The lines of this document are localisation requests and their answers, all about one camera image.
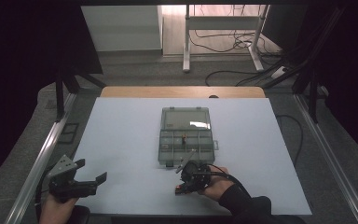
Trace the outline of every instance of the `clear plastic box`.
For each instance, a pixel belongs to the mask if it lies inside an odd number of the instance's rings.
[[[214,143],[209,109],[206,107],[164,107],[159,133],[158,161],[173,167],[192,149],[192,161],[214,162]]]

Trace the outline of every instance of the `black sleeve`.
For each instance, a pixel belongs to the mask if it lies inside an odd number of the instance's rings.
[[[279,224],[271,215],[271,201],[268,197],[250,198],[237,185],[228,188],[219,200],[233,216],[233,224]]]

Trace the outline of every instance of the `white wall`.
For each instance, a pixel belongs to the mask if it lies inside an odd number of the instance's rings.
[[[82,7],[97,51],[162,49],[161,6]]]

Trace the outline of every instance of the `white table surface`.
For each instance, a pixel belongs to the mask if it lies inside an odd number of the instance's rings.
[[[269,99],[98,98],[74,161],[75,180],[107,172],[95,196],[78,204],[106,215],[230,215],[197,193],[174,195],[180,174],[158,164],[163,107],[208,107],[215,165],[226,166],[253,196],[268,196],[272,214],[311,215]]]

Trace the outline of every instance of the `human hand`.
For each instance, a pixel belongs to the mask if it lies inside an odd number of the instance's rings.
[[[211,168],[211,172],[222,173],[223,171],[224,173],[228,174],[228,169],[226,167],[219,167],[220,170],[214,166],[209,167]],[[208,198],[218,202],[223,193],[233,184],[234,183],[231,180],[228,180],[225,177],[212,175],[211,182],[209,183],[208,187],[204,190],[200,190],[199,194],[205,195]]]
[[[39,224],[65,224],[72,214],[78,198],[61,203],[56,197],[49,194],[42,207]]]

